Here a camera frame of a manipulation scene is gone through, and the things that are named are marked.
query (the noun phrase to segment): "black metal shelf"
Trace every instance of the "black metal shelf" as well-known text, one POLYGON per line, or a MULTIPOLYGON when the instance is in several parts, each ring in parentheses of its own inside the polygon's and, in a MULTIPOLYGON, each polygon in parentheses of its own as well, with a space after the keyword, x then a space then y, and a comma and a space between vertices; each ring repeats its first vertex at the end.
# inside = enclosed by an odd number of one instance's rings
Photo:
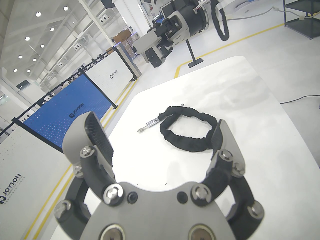
POLYGON ((316 38, 320 36, 320 20, 316 18, 306 18, 303 21, 295 19, 286 23, 287 27, 308 37, 316 38))
POLYGON ((320 20, 313 17, 314 14, 320 12, 320 0, 298 0, 289 4, 286 4, 286 1, 283 0, 283 10, 285 11, 286 8, 305 12, 306 17, 311 15, 312 18, 305 18, 302 21, 298 18, 287 22, 287 15, 284 13, 284 26, 309 39, 320 36, 320 20))
POLYGON ((308 14, 316 14, 320 12, 320 0, 313 0, 313 11, 312 11, 312 0, 299 0, 292 3, 286 4, 285 8, 298 10, 308 14))

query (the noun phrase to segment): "white table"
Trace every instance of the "white table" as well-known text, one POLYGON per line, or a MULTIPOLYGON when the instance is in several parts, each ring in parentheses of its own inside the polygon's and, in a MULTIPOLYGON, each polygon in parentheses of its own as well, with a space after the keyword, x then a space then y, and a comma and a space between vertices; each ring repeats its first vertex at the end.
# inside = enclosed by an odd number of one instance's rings
MULTIPOLYGON (((117 182, 149 191, 166 191, 201 182, 212 151, 189 153, 164 140, 159 124, 137 130, 169 106, 184 104, 228 123, 246 161, 245 177, 265 209, 250 239, 319 239, 320 170, 297 129, 244 57, 233 57, 139 93, 110 141, 117 182)), ((211 127, 180 118, 175 134, 204 137, 211 127)), ((88 193, 92 212, 100 200, 88 193)), ((217 199, 225 215, 234 203, 231 190, 217 199)))

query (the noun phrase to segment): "black cable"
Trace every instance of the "black cable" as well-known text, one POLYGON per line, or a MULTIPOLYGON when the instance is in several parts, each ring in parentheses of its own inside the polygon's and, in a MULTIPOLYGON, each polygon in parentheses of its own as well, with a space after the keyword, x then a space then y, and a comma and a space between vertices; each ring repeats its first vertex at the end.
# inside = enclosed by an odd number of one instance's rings
POLYGON ((295 101, 299 101, 299 100, 301 100, 301 99, 303 99, 303 98, 306 98, 306 97, 320 97, 320 95, 306 95, 306 96, 303 96, 303 97, 301 97, 301 98, 299 98, 299 99, 296 99, 296 100, 293 100, 293 101, 283 102, 283 103, 280 103, 280 104, 293 103, 293 102, 295 102, 295 101))
POLYGON ((160 132, 164 136, 164 139, 176 148, 189 152, 202 152, 213 148, 211 139, 218 124, 217 119, 213 116, 206 113, 199 113, 193 108, 170 106, 164 113, 159 114, 158 119, 160 121, 164 120, 160 124, 160 132), (171 130, 168 130, 168 128, 175 123, 181 115, 196 117, 201 121, 206 121, 212 126, 212 128, 208 132, 207 136, 203 138, 175 135, 171 130))
POLYGON ((220 23, 217 18, 217 14, 216 14, 216 7, 218 4, 219 4, 218 0, 211 0, 211 16, 212 16, 213 24, 217 30, 219 37, 221 38, 222 41, 227 41, 230 38, 228 24, 227 24, 227 18, 224 13, 224 10, 220 9, 219 12, 222 16, 223 28, 224 28, 224 33, 225 33, 225 34, 223 34, 223 32, 220 28, 220 23))

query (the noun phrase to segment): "blue display panel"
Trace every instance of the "blue display panel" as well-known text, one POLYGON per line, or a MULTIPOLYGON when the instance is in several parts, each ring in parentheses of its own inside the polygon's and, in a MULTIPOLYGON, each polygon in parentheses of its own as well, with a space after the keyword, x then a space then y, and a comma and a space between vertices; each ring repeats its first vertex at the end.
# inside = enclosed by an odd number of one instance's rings
POLYGON ((81 75, 24 124, 62 148, 64 136, 78 116, 92 111, 101 119, 110 107, 111 103, 104 95, 81 75))

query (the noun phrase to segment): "black barrier frame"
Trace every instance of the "black barrier frame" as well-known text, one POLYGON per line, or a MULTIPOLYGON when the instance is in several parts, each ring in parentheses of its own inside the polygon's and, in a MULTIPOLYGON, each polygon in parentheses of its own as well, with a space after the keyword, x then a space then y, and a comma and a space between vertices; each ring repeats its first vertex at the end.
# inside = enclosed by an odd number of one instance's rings
POLYGON ((15 123, 12 122, 10 125, 8 125, 1 133, 0 136, 4 135, 15 123))
POLYGON ((99 90, 99 92, 101 94, 103 94, 103 96, 111 103, 111 106, 113 107, 113 109, 117 109, 118 105, 116 105, 113 101, 110 100, 110 98, 92 81, 92 79, 86 74, 86 71, 88 71, 89 69, 91 69, 93 66, 91 66, 92 64, 96 65, 98 64, 101 60, 105 59, 106 56, 105 55, 109 55, 109 52, 111 51, 115 51, 119 57, 121 58, 121 60, 124 62, 124 64, 127 66, 127 68, 129 69, 129 71, 132 73, 133 75, 133 80, 137 80, 137 76, 135 75, 134 71, 132 70, 132 68, 129 66, 129 64, 127 63, 127 61, 124 59, 124 57, 121 55, 119 49, 117 49, 116 46, 112 47, 111 49, 107 50, 105 53, 103 54, 99 54, 99 57, 96 59, 92 59, 92 62, 90 62, 88 65, 86 66, 82 66, 80 69, 78 69, 78 72, 72 76, 70 76, 69 78, 67 78, 64 82, 60 83, 57 87, 55 87, 53 90, 51 90, 50 92, 48 92, 46 95, 44 95, 41 99, 39 99, 37 102, 35 102, 33 105, 31 105, 27 110, 25 110, 21 115, 19 115, 17 118, 13 118, 11 121, 12 123, 10 124, 10 126, 8 126, 7 128, 9 129, 13 124, 18 125, 19 127, 22 127, 24 130, 26 130, 28 133, 30 133, 31 135, 35 136, 36 138, 40 139, 42 142, 46 143, 47 145, 53 147, 54 149, 56 149, 57 151, 63 153, 63 150, 61 147, 57 146, 56 144, 54 144, 53 142, 49 141, 47 138, 43 137, 42 135, 38 134, 36 131, 34 131, 33 129, 31 129, 29 126, 25 125, 23 122, 20 121, 21 117, 23 117, 27 112, 29 112, 33 107, 35 107, 36 105, 39 105, 40 107, 44 105, 44 103, 46 103, 47 101, 45 100, 46 97, 50 96, 53 97, 53 95, 51 95, 56 89, 58 89, 59 87, 63 86, 66 82, 70 82, 72 83, 73 81, 75 81, 77 78, 79 78, 81 75, 84 75, 96 88, 97 90, 99 90))

